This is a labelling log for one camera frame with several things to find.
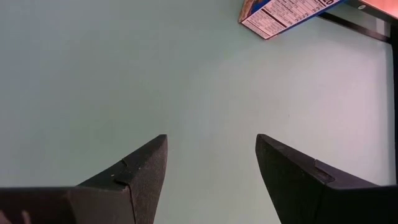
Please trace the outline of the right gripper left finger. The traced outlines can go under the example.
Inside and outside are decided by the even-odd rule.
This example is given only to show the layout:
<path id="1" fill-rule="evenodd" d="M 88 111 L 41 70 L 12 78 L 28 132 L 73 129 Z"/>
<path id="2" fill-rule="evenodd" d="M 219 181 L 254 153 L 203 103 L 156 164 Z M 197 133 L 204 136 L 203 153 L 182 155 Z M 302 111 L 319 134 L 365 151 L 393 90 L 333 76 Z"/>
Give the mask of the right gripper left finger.
<path id="1" fill-rule="evenodd" d="M 167 167 L 161 134 L 72 187 L 0 187 L 0 224 L 153 224 Z"/>

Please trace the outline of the blue Frosted Flakes cereal box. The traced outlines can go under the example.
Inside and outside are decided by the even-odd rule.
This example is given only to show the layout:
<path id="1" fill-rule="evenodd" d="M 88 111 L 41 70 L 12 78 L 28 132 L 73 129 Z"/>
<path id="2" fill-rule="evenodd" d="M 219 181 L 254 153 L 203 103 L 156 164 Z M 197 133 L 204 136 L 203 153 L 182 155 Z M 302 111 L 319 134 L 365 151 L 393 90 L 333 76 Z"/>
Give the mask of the blue Frosted Flakes cereal box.
<path id="1" fill-rule="evenodd" d="M 238 22 L 271 39 L 346 0 L 244 0 Z"/>

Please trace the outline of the green table mat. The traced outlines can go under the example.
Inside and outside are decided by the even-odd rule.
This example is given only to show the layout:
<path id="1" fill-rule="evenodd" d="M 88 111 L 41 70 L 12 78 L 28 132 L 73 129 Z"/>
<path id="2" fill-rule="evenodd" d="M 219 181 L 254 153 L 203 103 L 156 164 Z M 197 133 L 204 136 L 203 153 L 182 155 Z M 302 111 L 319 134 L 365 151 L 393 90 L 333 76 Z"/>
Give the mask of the green table mat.
<path id="1" fill-rule="evenodd" d="M 320 18 L 265 41 L 243 0 L 0 0 L 0 186 L 76 185 L 160 134 L 156 224 L 278 224 L 274 139 L 393 184 L 391 47 Z"/>

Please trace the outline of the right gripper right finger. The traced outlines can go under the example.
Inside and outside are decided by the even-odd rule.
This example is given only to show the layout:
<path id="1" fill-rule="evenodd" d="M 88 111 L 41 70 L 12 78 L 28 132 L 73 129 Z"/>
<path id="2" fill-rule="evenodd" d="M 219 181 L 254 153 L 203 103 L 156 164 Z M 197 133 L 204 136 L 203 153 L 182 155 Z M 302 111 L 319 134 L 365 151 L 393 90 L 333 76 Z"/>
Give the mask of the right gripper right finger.
<path id="1" fill-rule="evenodd" d="M 281 224 L 398 224 L 398 185 L 368 182 L 265 134 L 255 152 Z"/>

